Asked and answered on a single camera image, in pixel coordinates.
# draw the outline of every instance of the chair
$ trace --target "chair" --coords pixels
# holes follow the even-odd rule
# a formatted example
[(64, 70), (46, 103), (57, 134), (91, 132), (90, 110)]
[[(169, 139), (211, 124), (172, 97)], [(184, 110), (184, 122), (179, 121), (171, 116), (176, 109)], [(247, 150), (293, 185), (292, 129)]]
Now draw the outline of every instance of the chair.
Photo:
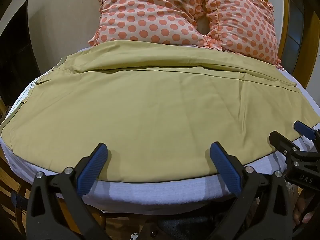
[[(22, 210), (17, 209), (13, 206), (10, 198), (10, 193), (12, 191), (15, 191), (17, 194), (28, 198), (27, 190), (31, 190), (31, 184), (27, 183), (13, 173), (6, 161), (6, 158), (4, 157), (2, 148), (0, 147), (0, 204), (4, 206), (4, 211), (6, 212), (7, 217), (10, 218), (13, 223), (16, 223), (16, 227), (19, 229), (20, 233), (23, 236), (26, 236), (26, 230), (23, 225)], [(67, 209), (66, 203), (63, 201), (63, 199), (58, 199), (58, 202), (70, 229), (80, 234), (79, 229), (77, 228), (71, 217), (71, 214)], [(99, 225), (102, 228), (105, 228), (106, 217), (104, 216), (104, 214), (95, 207), (87, 205), (87, 208), (93, 215), (95, 220), (99, 223)]]

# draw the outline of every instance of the white bed sheet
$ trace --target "white bed sheet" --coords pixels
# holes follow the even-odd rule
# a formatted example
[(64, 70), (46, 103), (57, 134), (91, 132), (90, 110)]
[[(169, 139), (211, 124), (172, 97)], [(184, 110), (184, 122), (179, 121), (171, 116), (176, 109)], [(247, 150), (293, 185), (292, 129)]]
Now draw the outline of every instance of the white bed sheet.
[[(307, 91), (288, 72), (280, 71), (286, 78), (296, 82), (297, 87), (320, 115), (320, 108)], [(34, 87), (31, 82), (13, 105), (8, 116)], [(312, 141), (304, 136), (294, 141), (301, 150), (314, 150)], [(33, 182), (38, 171), (46, 175), (55, 172), (42, 169), (22, 158), (15, 156), (0, 137), (0, 144), (5, 157), (15, 174), (29, 183)], [(257, 172), (272, 174), (274, 171), (286, 169), (285, 157), (280, 152), (272, 153), (249, 164)], [(212, 200), (223, 200), (230, 192), (220, 175), (206, 176), (196, 179), (169, 181), (159, 183), (124, 183), (96, 181), (90, 193), (83, 197), (85, 203), (106, 212), (129, 212), (138, 214), (178, 214), (188, 212), (207, 204)]]

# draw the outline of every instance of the polka dot pillow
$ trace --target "polka dot pillow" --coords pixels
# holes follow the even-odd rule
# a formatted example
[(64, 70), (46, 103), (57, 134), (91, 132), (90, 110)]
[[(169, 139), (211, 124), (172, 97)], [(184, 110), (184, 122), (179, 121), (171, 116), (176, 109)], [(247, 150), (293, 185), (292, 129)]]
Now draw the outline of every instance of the polka dot pillow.
[(205, 0), (208, 36), (225, 50), (278, 65), (273, 6), (262, 0)]
[(99, 1), (100, 26), (89, 41), (91, 46), (113, 40), (199, 47), (212, 44), (196, 29), (196, 18), (204, 14), (199, 0)]

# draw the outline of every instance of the blue gripper pad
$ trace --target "blue gripper pad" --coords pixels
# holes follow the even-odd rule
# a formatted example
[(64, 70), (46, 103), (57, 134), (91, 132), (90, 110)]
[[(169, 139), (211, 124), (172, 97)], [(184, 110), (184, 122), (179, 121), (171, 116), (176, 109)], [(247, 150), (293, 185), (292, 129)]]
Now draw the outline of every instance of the blue gripper pad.
[(87, 195), (108, 159), (108, 148), (101, 144), (77, 179), (77, 193)]
[(315, 131), (312, 128), (306, 126), (304, 123), (302, 123), (300, 121), (296, 121), (294, 123), (293, 127), (298, 133), (304, 135), (309, 140), (315, 140), (316, 139)]
[(210, 158), (221, 174), (228, 190), (236, 196), (239, 196), (242, 190), (241, 177), (226, 157), (224, 150), (222, 150), (216, 142), (210, 147)]

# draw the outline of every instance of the silver screw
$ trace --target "silver screw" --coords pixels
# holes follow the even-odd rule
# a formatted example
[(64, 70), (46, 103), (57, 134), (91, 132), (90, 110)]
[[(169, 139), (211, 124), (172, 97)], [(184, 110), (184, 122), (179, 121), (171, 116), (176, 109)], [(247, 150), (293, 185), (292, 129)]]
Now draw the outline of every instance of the silver screw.
[(276, 172), (275, 172), (275, 175), (276, 175), (278, 178), (281, 178), (281, 177), (282, 177), (282, 172), (281, 172), (281, 171), (276, 171)]
[(254, 172), (254, 169), (253, 169), (251, 166), (246, 166), (245, 171), (246, 171), (247, 173), (253, 173), (253, 172)]
[(39, 179), (43, 176), (43, 172), (42, 171), (39, 171), (37, 174), (36, 174), (36, 177)]
[(64, 170), (64, 173), (65, 173), (65, 174), (70, 174), (72, 171), (73, 171), (73, 168), (72, 168), (72, 167), (67, 167), (67, 168)]

